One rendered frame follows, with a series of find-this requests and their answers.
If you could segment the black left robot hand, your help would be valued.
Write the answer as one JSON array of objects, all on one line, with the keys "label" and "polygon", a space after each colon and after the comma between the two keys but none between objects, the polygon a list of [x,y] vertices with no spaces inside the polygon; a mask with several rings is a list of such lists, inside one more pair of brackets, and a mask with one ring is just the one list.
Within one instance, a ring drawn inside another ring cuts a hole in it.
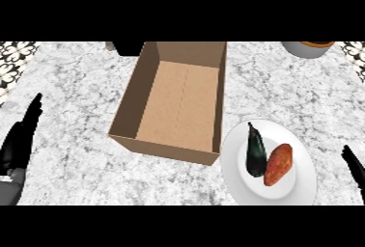
[{"label": "black left robot hand", "polygon": [[36,94],[28,105],[23,118],[16,122],[7,133],[0,148],[0,176],[5,176],[10,170],[25,169],[32,146],[32,136],[38,124],[41,110],[41,94]]}]

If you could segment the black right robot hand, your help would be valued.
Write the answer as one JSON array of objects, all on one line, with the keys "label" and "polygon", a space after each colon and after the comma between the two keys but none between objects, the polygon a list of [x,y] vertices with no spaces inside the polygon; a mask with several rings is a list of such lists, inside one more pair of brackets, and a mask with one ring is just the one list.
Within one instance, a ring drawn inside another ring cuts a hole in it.
[{"label": "black right robot hand", "polygon": [[347,168],[350,170],[351,177],[357,184],[357,188],[360,190],[362,201],[365,204],[365,167],[362,166],[362,163],[359,162],[348,145],[344,145],[341,157],[344,159]]}]

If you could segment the orange sweet potato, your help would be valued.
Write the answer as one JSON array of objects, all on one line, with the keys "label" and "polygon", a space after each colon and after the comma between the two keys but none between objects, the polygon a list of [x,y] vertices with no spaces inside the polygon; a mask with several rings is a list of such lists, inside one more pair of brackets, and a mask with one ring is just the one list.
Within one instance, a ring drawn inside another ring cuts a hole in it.
[{"label": "orange sweet potato", "polygon": [[271,186],[292,168],[292,147],[280,144],[270,153],[263,174],[263,185]]}]

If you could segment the white plate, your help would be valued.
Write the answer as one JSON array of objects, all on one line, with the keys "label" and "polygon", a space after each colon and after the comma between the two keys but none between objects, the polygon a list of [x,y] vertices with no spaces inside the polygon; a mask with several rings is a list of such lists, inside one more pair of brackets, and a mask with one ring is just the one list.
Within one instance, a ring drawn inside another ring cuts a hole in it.
[{"label": "white plate", "polygon": [[267,120],[249,120],[227,133],[223,180],[240,205],[311,205],[316,173],[304,144]]}]

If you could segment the brown cardboard box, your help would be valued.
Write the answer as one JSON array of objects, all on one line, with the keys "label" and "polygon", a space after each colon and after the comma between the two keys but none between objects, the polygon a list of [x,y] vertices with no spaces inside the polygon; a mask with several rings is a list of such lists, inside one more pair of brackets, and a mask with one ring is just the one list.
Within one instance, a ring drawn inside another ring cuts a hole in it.
[{"label": "brown cardboard box", "polygon": [[220,156],[223,41],[149,41],[107,136],[133,152],[209,165]]}]

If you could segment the black appliance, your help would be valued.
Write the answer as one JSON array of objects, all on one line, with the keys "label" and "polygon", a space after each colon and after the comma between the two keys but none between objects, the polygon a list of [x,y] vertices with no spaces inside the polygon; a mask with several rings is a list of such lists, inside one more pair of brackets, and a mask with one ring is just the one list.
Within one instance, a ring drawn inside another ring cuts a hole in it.
[{"label": "black appliance", "polygon": [[119,56],[138,56],[141,52],[141,41],[107,41],[104,48],[115,50]]}]

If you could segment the grey pot with orange rim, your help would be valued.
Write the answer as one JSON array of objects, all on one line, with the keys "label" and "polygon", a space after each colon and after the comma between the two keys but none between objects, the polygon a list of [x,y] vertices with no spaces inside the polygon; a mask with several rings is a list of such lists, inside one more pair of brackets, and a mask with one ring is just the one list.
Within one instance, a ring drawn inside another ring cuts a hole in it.
[{"label": "grey pot with orange rim", "polygon": [[331,46],[332,41],[283,41],[282,46],[286,51],[297,57],[305,59],[319,58]]}]

